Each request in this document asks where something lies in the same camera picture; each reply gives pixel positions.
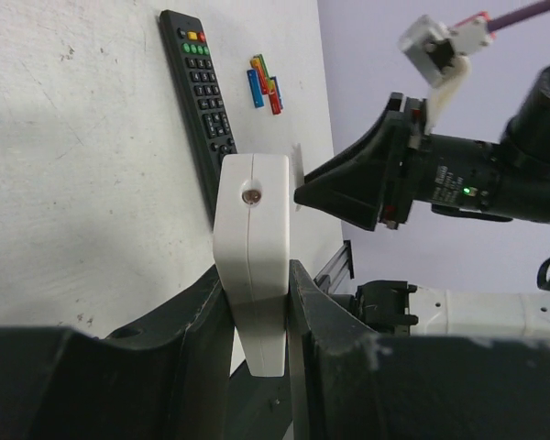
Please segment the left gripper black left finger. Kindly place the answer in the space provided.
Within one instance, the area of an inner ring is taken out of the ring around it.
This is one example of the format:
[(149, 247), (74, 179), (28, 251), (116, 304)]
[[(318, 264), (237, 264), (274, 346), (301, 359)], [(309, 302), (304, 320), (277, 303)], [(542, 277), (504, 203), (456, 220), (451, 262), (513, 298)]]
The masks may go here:
[(233, 331), (215, 269), (102, 339), (0, 327), (0, 439), (220, 439)]

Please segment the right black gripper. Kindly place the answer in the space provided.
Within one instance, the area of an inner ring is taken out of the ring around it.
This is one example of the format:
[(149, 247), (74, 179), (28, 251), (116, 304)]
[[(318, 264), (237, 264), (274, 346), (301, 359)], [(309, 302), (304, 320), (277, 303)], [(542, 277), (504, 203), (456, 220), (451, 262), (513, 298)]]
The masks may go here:
[[(305, 175), (294, 202), (366, 231), (378, 222), (399, 228), (415, 202), (437, 215), (502, 223), (491, 211), (501, 181), (493, 144), (424, 133), (424, 100), (405, 97), (400, 111), (384, 114), (352, 146)], [(403, 116), (410, 131), (404, 147)]]

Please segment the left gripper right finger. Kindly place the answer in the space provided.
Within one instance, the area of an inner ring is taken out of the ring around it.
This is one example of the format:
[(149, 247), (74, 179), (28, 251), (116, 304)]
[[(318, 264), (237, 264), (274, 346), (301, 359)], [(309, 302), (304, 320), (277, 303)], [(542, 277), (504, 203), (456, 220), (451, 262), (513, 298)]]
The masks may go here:
[(380, 335), (290, 264), (298, 439), (550, 439), (550, 341)]

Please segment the white battery cover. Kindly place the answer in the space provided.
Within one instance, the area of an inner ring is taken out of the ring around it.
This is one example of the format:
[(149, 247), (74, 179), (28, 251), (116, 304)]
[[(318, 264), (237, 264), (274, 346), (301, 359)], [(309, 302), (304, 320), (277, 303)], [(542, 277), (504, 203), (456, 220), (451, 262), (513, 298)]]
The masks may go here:
[(302, 207), (295, 202), (295, 191), (304, 185), (303, 152), (300, 143), (291, 146), (291, 174), (293, 177), (291, 198), (293, 199), (294, 210), (299, 212)]

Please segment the white remote control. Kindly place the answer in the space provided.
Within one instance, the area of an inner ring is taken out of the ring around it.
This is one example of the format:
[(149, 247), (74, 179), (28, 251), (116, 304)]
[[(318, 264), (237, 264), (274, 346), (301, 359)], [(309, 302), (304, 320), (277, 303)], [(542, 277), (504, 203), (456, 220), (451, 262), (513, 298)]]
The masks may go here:
[(290, 229), (287, 156), (226, 156), (214, 215), (214, 263), (255, 377), (285, 371)]

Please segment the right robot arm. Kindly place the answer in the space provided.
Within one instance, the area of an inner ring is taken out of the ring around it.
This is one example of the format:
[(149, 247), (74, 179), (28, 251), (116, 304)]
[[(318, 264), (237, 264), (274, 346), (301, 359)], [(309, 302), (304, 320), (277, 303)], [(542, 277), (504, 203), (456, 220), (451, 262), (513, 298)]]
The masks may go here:
[[(371, 231), (404, 224), (414, 202), (435, 214), (496, 223), (550, 223), (550, 65), (500, 142), (432, 134), (425, 101), (393, 93), (364, 136), (308, 173), (294, 201)], [(373, 331), (394, 336), (550, 337), (550, 263), (524, 294), (454, 294), (376, 280), (338, 303)]]

